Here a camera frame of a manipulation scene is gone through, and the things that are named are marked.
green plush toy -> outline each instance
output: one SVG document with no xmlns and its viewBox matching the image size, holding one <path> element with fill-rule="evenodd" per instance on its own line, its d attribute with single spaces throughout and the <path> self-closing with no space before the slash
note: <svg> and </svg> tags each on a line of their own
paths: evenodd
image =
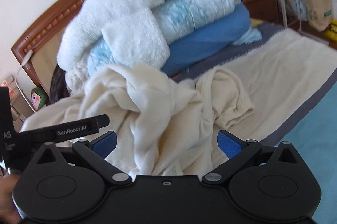
<svg viewBox="0 0 337 224">
<path fill-rule="evenodd" d="M 35 111 L 38 111 L 46 105 L 48 95 L 42 88 L 35 87 L 31 93 L 31 100 Z"/>
</svg>

lamp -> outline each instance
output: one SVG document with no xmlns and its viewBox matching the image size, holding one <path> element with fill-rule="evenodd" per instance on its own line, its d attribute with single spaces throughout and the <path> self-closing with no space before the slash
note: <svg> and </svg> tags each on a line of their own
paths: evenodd
<svg viewBox="0 0 337 224">
<path fill-rule="evenodd" d="M 19 72 L 21 71 L 21 68 L 23 68 L 30 60 L 30 58 L 33 56 L 33 50 L 31 49 L 30 51 L 28 51 L 28 53 L 26 54 L 26 56 L 23 58 L 21 66 L 19 68 L 19 70 L 16 73 L 16 77 L 15 77 L 15 84 L 17 86 L 17 88 L 19 89 L 21 95 L 23 96 L 23 98 L 25 99 L 25 101 L 28 103 L 28 105 L 30 106 L 30 108 L 34 111 L 34 113 L 36 113 L 36 110 L 34 109 L 31 101 L 27 98 L 27 96 L 23 93 L 22 89 L 20 88 L 20 86 L 17 83 L 17 77 L 19 75 Z"/>
</svg>

bed frame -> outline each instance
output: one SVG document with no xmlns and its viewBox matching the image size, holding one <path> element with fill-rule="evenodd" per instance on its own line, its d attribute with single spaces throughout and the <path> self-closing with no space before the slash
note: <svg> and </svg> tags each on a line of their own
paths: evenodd
<svg viewBox="0 0 337 224">
<path fill-rule="evenodd" d="M 18 39 L 11 51 L 22 63 L 23 58 L 29 50 L 33 50 L 33 56 L 57 35 L 80 11 L 84 0 L 58 0 L 47 11 L 45 11 Z M 24 67 L 29 78 L 38 87 L 43 87 L 36 73 L 36 69 L 30 60 Z"/>
</svg>

human hand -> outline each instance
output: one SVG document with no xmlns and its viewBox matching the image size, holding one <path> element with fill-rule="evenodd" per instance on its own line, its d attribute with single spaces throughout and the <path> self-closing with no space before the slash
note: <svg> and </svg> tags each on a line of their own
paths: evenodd
<svg viewBox="0 0 337 224">
<path fill-rule="evenodd" d="M 0 221 L 6 224 L 18 224 L 21 221 L 12 200 L 12 192 L 19 178 L 19 175 L 0 177 Z"/>
</svg>

white towel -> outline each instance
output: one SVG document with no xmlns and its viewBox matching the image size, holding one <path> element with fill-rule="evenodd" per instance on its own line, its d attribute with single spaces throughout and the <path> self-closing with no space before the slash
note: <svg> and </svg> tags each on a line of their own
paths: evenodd
<svg viewBox="0 0 337 224">
<path fill-rule="evenodd" d="M 136 175 L 205 175 L 227 157 L 214 123 L 227 129 L 253 113 L 253 105 L 232 72 L 214 68 L 196 84 L 180 84 L 147 65 L 103 67 L 83 92 L 41 109 L 23 130 L 107 114 L 118 136 L 108 162 Z"/>
<path fill-rule="evenodd" d="M 116 63 L 129 68 L 145 63 L 160 69 L 170 56 L 169 46 L 149 8 L 107 24 L 102 34 Z"/>
</svg>

